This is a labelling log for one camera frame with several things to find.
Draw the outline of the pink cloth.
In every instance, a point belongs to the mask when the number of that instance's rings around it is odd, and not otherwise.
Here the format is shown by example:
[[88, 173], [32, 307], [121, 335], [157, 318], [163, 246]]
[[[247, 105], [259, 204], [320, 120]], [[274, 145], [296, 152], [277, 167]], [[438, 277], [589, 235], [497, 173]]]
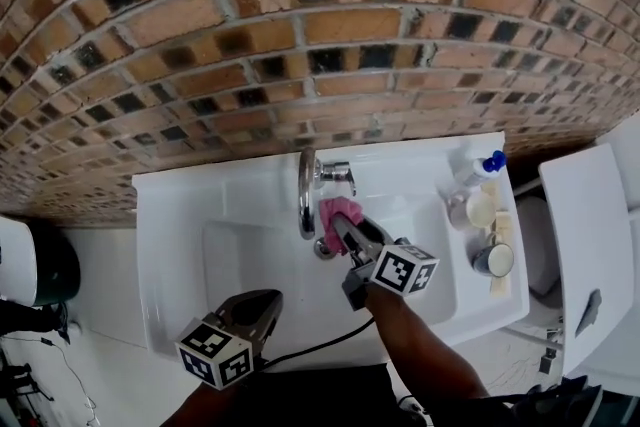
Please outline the pink cloth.
[[333, 218], [338, 215], [344, 215], [349, 221], [357, 225], [364, 219], [362, 207], [359, 203], [347, 199], [346, 197], [337, 197], [332, 199], [323, 199], [318, 204], [320, 220], [325, 232], [325, 243], [332, 253], [345, 255], [347, 253], [338, 233], [333, 227]]

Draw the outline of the white panel door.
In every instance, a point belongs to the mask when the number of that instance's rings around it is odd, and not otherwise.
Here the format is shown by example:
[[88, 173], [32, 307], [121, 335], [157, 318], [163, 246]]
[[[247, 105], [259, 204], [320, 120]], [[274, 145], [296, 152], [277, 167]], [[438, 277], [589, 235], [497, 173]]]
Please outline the white panel door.
[[[539, 166], [556, 240], [563, 300], [562, 373], [576, 369], [617, 327], [634, 302], [632, 235], [621, 177], [610, 145]], [[575, 330], [599, 288], [596, 322]]]

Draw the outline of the cream white cup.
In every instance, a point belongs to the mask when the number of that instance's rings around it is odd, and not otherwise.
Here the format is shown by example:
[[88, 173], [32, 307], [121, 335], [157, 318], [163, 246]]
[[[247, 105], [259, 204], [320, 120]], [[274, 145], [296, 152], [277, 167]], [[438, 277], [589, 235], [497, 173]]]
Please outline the cream white cup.
[[450, 198], [449, 220], [460, 231], [488, 228], [496, 220], [496, 206], [483, 191], [458, 193]]

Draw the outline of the white bottle with blue cap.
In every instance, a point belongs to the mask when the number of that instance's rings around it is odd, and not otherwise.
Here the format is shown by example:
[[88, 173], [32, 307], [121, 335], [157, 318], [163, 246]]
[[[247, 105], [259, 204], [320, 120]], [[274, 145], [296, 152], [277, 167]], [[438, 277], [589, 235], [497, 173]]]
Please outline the white bottle with blue cap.
[[463, 158], [453, 164], [452, 193], [463, 193], [496, 180], [507, 164], [507, 156], [501, 150], [495, 150], [486, 157]]

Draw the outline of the chrome sink drain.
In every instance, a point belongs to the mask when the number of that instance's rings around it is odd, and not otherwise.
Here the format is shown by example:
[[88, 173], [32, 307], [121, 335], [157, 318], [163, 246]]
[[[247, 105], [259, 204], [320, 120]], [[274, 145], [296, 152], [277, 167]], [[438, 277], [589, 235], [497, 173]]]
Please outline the chrome sink drain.
[[319, 259], [327, 261], [338, 256], [344, 256], [345, 251], [339, 243], [333, 243], [325, 237], [320, 237], [314, 241], [314, 254]]

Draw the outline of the chrome faucet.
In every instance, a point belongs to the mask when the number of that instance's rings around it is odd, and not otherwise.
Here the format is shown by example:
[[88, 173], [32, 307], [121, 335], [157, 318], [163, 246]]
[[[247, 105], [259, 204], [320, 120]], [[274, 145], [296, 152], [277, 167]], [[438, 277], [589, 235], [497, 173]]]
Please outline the chrome faucet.
[[313, 192], [325, 183], [347, 183], [356, 196], [356, 185], [351, 165], [347, 161], [323, 163], [311, 147], [305, 147], [298, 162], [298, 227], [304, 240], [315, 236], [315, 206]]

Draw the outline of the black body-worn box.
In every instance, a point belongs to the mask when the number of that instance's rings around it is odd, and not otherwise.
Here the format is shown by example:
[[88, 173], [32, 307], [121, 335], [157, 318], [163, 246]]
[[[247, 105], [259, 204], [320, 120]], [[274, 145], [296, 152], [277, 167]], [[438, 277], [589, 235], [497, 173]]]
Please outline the black body-worn box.
[[591, 427], [603, 394], [602, 386], [589, 385], [586, 376], [563, 377], [546, 390], [536, 386], [499, 400], [510, 406], [520, 427]]

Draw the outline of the black floor stand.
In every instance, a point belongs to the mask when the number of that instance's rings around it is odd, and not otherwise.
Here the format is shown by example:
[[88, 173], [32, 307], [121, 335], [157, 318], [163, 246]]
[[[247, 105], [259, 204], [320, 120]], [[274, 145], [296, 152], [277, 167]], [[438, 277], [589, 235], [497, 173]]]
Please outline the black floor stand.
[[15, 332], [56, 332], [69, 344], [67, 305], [57, 303], [33, 308], [0, 300], [0, 337]]

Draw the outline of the person's top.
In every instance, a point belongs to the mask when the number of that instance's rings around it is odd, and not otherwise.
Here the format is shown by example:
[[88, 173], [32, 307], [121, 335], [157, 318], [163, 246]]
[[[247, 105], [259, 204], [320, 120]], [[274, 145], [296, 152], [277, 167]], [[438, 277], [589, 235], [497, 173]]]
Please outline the person's top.
[[415, 427], [384, 364], [263, 373], [248, 380], [232, 427]]

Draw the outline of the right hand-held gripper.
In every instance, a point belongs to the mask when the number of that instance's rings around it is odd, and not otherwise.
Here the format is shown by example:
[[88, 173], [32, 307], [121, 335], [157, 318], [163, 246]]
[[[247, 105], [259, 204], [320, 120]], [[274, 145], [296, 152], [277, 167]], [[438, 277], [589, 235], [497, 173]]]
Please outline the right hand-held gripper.
[[[342, 283], [353, 310], [365, 306], [368, 284], [401, 297], [427, 288], [439, 264], [438, 258], [414, 245], [395, 245], [391, 235], [369, 217], [355, 223], [338, 213], [331, 223], [354, 262]], [[374, 256], [374, 250], [381, 251]]]

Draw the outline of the person's left forearm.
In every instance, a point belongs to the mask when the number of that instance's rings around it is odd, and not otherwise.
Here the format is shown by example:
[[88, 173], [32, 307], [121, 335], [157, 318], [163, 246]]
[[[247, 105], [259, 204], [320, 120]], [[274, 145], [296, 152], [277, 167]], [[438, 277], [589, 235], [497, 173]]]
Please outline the person's left forearm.
[[242, 384], [216, 390], [201, 383], [159, 427], [218, 427], [228, 419], [245, 391]]

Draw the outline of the white ceramic sink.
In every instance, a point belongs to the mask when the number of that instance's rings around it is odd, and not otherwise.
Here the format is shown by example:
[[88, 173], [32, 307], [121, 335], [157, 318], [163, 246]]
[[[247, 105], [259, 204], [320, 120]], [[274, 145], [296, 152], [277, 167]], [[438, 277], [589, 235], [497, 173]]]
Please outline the white ceramic sink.
[[[347, 161], [356, 201], [392, 238], [404, 237], [439, 259], [431, 282], [408, 302], [437, 336], [456, 345], [505, 327], [529, 310], [524, 250], [510, 295], [490, 296], [490, 278], [471, 265], [484, 237], [456, 230], [445, 195], [453, 164], [502, 148], [501, 133], [322, 150], [324, 162]], [[173, 360], [175, 341], [194, 318], [253, 289], [283, 293], [284, 308], [264, 355], [280, 371], [382, 362], [385, 351], [366, 311], [354, 311], [341, 288], [350, 260], [321, 260], [298, 228], [297, 154], [138, 175], [137, 261], [146, 343]], [[352, 195], [327, 184], [316, 199]]]

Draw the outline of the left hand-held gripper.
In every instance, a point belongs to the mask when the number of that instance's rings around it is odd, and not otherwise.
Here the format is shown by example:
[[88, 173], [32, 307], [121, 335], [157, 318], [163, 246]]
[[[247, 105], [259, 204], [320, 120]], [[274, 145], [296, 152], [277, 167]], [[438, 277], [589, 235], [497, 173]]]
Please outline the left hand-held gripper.
[[234, 295], [217, 309], [230, 325], [192, 319], [175, 341], [184, 370], [214, 389], [239, 383], [257, 369], [282, 310], [280, 291], [259, 289]]

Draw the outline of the person's right forearm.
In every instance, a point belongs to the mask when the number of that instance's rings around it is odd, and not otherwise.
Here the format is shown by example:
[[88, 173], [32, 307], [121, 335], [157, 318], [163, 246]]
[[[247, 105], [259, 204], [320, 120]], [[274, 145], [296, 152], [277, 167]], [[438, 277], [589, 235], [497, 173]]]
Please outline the person's right forearm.
[[366, 288], [365, 306], [403, 383], [424, 407], [488, 396], [474, 368], [442, 342], [403, 297], [378, 285]]

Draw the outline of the dark bin with white lid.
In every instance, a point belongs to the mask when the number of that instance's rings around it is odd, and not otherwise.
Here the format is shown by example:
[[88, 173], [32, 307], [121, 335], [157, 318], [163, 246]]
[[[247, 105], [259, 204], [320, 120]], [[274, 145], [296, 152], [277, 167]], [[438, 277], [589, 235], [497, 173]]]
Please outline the dark bin with white lid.
[[42, 219], [0, 215], [0, 298], [27, 307], [73, 299], [81, 271], [62, 230]]

